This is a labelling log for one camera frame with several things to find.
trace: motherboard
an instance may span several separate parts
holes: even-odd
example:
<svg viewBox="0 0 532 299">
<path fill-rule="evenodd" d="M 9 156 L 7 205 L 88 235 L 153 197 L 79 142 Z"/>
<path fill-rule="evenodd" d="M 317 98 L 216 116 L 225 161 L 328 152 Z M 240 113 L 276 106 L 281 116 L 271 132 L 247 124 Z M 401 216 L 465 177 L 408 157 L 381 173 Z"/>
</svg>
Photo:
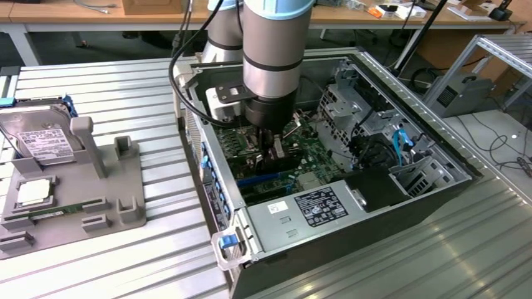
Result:
<svg viewBox="0 0 532 299">
<path fill-rule="evenodd" d="M 260 176 L 253 171 L 253 161 L 261 154 L 253 126 L 217 130 L 217 139 L 248 205 L 320 187 L 343 173 L 332 159 L 332 152 L 317 138 L 312 120 L 301 119 L 300 126 L 291 122 L 284 128 L 284 136 L 283 145 L 297 147 L 303 151 L 299 166 Z"/>
</svg>

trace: white label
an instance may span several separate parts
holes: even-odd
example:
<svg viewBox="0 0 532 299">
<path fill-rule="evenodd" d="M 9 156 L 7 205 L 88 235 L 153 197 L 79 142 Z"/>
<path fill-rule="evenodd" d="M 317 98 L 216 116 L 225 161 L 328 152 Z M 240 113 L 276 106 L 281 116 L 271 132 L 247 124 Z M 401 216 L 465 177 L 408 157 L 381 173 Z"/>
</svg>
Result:
<svg viewBox="0 0 532 299">
<path fill-rule="evenodd" d="M 288 206 L 284 201 L 279 201 L 275 204 L 268 205 L 268 210 L 271 214 L 279 213 L 284 210 L 288 210 Z"/>
<path fill-rule="evenodd" d="M 20 142 L 37 161 L 72 157 L 72 147 L 61 129 L 17 133 Z"/>
</svg>

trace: warning label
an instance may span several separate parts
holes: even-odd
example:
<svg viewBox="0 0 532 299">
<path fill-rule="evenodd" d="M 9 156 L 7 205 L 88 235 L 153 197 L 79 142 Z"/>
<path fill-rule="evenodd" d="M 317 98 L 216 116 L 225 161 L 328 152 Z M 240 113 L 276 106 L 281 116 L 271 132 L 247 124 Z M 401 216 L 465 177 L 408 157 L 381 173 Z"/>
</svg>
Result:
<svg viewBox="0 0 532 299">
<path fill-rule="evenodd" d="M 37 161 L 73 156 L 72 147 L 61 129 L 17 133 L 19 141 Z"/>
<path fill-rule="evenodd" d="M 295 200 L 312 227 L 348 215 L 331 187 L 297 196 Z"/>
</svg>

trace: green circuit board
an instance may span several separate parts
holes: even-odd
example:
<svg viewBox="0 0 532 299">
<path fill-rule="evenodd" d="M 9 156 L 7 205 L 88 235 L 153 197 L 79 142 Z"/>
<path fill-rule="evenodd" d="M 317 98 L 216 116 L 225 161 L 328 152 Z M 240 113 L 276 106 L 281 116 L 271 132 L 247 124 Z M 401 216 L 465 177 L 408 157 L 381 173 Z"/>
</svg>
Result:
<svg viewBox="0 0 532 299">
<path fill-rule="evenodd" d="M 295 122 L 291 122 L 284 129 L 284 134 L 295 127 Z M 283 140 L 284 146 L 297 144 L 304 151 L 299 166 L 279 173 L 279 177 L 275 179 L 241 187 L 240 193 L 248 204 L 259 204 L 301 192 L 309 187 L 324 185 L 343 173 L 319 138 L 312 137 L 313 132 L 311 123 L 301 120 L 301 127 Z M 221 129 L 217 131 L 217 138 L 235 180 L 252 178 L 255 176 L 253 169 L 247 168 L 247 165 L 255 161 L 255 157 L 260 154 L 253 126 Z M 304 183 L 304 178 L 312 178 L 308 184 Z"/>
</svg>

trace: hard drive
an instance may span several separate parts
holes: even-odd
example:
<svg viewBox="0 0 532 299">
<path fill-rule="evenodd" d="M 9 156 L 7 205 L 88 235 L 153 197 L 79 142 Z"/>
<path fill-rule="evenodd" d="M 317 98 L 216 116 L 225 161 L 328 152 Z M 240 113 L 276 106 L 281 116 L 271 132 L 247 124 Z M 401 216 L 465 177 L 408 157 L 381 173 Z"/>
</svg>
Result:
<svg viewBox="0 0 532 299">
<path fill-rule="evenodd" d="M 41 165 L 73 161 L 83 145 L 69 131 L 72 116 L 69 97 L 17 100 L 0 110 L 0 130 L 20 158 L 33 157 Z"/>
</svg>

